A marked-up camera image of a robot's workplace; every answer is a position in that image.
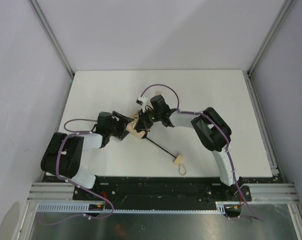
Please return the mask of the beige and black folding umbrella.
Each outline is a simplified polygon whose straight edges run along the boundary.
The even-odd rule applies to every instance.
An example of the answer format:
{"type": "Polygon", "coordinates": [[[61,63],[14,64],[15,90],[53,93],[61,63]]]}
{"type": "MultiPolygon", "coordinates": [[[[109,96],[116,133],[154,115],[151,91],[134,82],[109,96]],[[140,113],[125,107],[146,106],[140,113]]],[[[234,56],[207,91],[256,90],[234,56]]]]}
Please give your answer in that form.
{"type": "Polygon", "coordinates": [[[177,155],[171,153],[169,150],[148,137],[148,133],[150,132],[153,124],[156,122],[161,122],[167,127],[172,126],[172,124],[169,123],[169,114],[170,108],[165,102],[164,97],[161,94],[157,94],[153,98],[149,99],[145,112],[142,112],[142,107],[140,110],[136,111],[136,113],[132,116],[132,122],[128,124],[126,130],[139,139],[146,139],[173,157],[173,164],[178,166],[179,175],[185,176],[187,169],[183,164],[184,156],[181,154],[177,155]]]}

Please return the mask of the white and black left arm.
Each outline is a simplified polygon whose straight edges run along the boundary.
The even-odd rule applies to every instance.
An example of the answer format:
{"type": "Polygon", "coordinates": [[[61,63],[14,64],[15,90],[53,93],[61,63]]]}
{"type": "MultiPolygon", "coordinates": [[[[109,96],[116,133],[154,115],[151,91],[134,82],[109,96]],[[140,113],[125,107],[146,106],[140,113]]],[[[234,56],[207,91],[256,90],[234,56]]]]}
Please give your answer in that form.
{"type": "Polygon", "coordinates": [[[129,133],[127,126],[133,121],[116,111],[101,112],[92,120],[95,124],[91,130],[70,130],[70,134],[55,132],[42,157],[41,170],[76,186],[92,189],[96,176],[81,166],[82,153],[105,147],[111,137],[124,139],[129,133]]]}

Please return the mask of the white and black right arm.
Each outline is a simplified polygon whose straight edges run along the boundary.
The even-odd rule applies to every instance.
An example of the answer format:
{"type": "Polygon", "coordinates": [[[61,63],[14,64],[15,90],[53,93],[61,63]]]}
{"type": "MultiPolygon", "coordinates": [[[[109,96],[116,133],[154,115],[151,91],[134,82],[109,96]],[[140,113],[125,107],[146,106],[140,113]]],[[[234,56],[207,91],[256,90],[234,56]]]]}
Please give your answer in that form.
{"type": "Polygon", "coordinates": [[[237,184],[240,176],[230,153],[232,131],[214,108],[208,107],[202,112],[170,108],[162,95],[151,99],[140,96],[136,103],[142,107],[134,127],[137,132],[150,130],[155,122],[161,122],[165,127],[194,129],[202,145],[212,152],[220,181],[229,187],[237,184]]]}

